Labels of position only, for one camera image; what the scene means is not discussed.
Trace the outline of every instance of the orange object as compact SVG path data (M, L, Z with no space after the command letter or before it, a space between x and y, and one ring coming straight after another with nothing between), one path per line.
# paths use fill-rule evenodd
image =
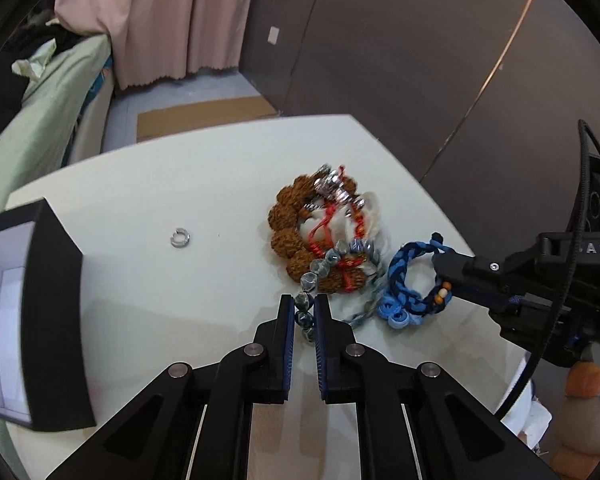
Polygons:
M580 361L571 367L564 388L567 397L590 399L600 394L600 366Z
M551 460L552 469L576 480L586 480L600 462L599 455L586 455L563 446Z

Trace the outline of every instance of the black box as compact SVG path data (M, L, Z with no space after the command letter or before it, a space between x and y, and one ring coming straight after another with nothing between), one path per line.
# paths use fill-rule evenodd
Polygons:
M0 418L95 426L80 341L82 253L46 202L0 213Z

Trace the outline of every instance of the silver bead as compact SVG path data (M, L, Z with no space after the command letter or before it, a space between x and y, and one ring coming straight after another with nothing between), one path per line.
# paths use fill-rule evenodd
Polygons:
M340 179L340 172L338 170L330 171L325 179L331 186L342 186L344 184Z
M306 272L300 276L300 287L305 292L311 292L318 286L318 275L314 272Z
M353 238L349 244L349 249L352 254L360 254L365 250L365 246L360 238Z
M324 260L314 260L309 264L309 270L317 274L318 278L326 278L331 267Z
M363 238L362 245L365 248L365 253L369 256L373 256L375 250L374 243L371 240L368 240L367 238Z
M351 200L351 195L343 187L335 189L333 197L338 204L346 204Z
M298 310L294 318L296 323L298 323L298 325L303 329L309 329L314 325L314 316L312 316L309 312Z
M344 256L349 252L349 244L344 240L338 240L338 243L336 243L336 251L338 251L340 256Z
M311 300L313 298L304 290L302 292L298 292L294 298L294 304L296 309L307 311L311 308Z
M325 198L331 197L332 188L331 188L330 184L327 183L326 178L318 178L314 182L314 189L317 194L319 194Z
M324 259L331 267L333 267L340 261L340 254L336 249L329 249L324 255Z
M331 173L331 166L329 164L323 164L318 168L318 171L315 174L327 174Z

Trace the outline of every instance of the light switch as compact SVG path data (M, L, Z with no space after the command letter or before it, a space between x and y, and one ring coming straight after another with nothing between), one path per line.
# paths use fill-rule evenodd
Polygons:
M275 45L278 42L278 34L280 33L280 29L277 27L271 27L269 29L269 37L267 38L267 41L269 41L270 44Z

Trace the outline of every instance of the blue braided bracelet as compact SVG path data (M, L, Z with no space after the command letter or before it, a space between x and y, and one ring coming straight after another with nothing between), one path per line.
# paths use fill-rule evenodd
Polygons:
M386 319L391 328L404 328L407 325L420 325L425 316L442 312L451 300L450 285L436 276L436 285L425 298L417 291L404 285L409 262L426 253L435 258L440 253L453 251L442 244L442 236L433 233L428 244L410 242L404 244L389 264L387 272L389 284L378 304L378 316Z

